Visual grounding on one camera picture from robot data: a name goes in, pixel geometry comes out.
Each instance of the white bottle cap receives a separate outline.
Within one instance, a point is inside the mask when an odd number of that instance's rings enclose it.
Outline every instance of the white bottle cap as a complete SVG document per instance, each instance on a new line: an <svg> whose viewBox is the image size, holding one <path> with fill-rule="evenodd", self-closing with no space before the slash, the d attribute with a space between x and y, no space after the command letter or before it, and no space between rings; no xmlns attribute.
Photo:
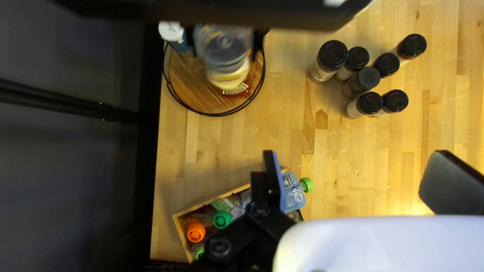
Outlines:
<svg viewBox="0 0 484 272"><path fill-rule="evenodd" d="M181 27L180 22L160 21L158 24L158 31L165 41L183 41L184 29Z"/></svg>

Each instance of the dark metal frame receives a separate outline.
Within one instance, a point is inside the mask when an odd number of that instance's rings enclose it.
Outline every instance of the dark metal frame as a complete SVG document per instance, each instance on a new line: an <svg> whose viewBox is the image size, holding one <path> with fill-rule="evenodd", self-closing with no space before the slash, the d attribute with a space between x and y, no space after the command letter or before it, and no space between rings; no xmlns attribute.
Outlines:
<svg viewBox="0 0 484 272"><path fill-rule="evenodd" d="M371 0L54 0L85 16L336 31Z"/></svg>
<svg viewBox="0 0 484 272"><path fill-rule="evenodd" d="M84 117L138 124L129 110L0 78L0 102Z"/></svg>

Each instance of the gray surface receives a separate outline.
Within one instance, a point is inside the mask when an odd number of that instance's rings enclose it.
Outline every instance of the gray surface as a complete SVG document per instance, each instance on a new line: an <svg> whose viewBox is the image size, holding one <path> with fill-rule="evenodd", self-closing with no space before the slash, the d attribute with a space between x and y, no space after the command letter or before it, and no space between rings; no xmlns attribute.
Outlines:
<svg viewBox="0 0 484 272"><path fill-rule="evenodd" d="M0 271L114 271L136 127L6 104L0 127Z"/></svg>
<svg viewBox="0 0 484 272"><path fill-rule="evenodd" d="M139 23L0 0L0 77L137 111L141 37ZM0 271L122 271L136 132L0 103Z"/></svg>
<svg viewBox="0 0 484 272"><path fill-rule="evenodd" d="M0 0L0 77L137 111L142 27Z"/></svg>

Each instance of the black rectangular object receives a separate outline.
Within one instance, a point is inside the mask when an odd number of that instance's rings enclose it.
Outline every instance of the black rectangular object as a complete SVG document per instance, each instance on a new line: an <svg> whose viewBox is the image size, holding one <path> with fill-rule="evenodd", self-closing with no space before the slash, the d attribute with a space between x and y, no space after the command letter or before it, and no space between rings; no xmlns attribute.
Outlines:
<svg viewBox="0 0 484 272"><path fill-rule="evenodd" d="M430 156L419 196L435 214L483 214L484 176L447 150Z"/></svg>

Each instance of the white robot part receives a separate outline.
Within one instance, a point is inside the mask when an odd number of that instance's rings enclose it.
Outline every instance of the white robot part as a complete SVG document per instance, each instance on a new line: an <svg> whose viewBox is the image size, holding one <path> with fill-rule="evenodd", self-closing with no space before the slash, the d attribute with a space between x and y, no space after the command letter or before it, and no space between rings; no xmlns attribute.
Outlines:
<svg viewBox="0 0 484 272"><path fill-rule="evenodd" d="M484 216L379 216L291 227L273 272L484 271Z"/></svg>

